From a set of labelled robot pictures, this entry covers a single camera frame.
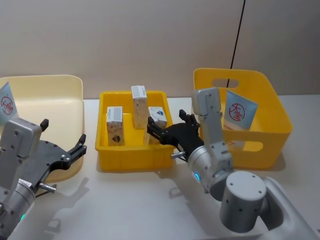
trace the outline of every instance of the table surface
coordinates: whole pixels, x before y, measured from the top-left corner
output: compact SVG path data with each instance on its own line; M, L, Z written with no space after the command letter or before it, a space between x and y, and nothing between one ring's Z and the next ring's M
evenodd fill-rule
M293 132L276 166L255 173L280 182L307 222L320 229L320 95L280 99ZM174 123L180 122L180 108L191 113L191 98L169 98L168 103ZM98 108L98 100L84 100L87 153L80 172L57 183L55 194L37 198L9 240L208 240L237 235L221 224L219 204L204 194L181 160L158 172L100 172L95 150ZM264 231L259 220L249 235Z

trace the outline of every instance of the yellow basket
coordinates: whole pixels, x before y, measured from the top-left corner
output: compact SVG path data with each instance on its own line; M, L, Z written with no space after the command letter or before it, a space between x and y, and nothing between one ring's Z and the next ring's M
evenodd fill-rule
M167 127L173 124L167 96L162 91L147 91L148 107L162 107ZM123 107L124 146L108 146L106 123L107 107ZM107 91L100 94L99 115L95 149L99 163L105 172L145 171L169 168L172 165L170 145L144 145L144 129L135 129L133 123L134 102L131 91Z
M235 88L220 87L221 110L224 114L227 90L256 103L258 108L250 130L223 130L224 140L245 141L243 150L229 148L236 168L267 169L272 167L284 146L292 125L275 90L260 72L237 69L199 68L193 73L194 89L214 86L215 80L237 80Z

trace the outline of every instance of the small cardboard box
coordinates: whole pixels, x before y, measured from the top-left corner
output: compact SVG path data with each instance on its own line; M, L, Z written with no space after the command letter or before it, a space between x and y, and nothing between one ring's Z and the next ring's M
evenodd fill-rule
M165 115L165 111L161 106L150 106L148 107L148 117L152 117L154 123L162 128L165 129L167 127L167 118ZM158 144L159 140L155 137L151 136L147 133L147 125L144 128L144 144Z
M125 145L123 119L122 106L108 106L106 111L106 129L109 146Z
M144 129L148 124L147 94L145 86L131 87L133 98L133 122L135 129Z

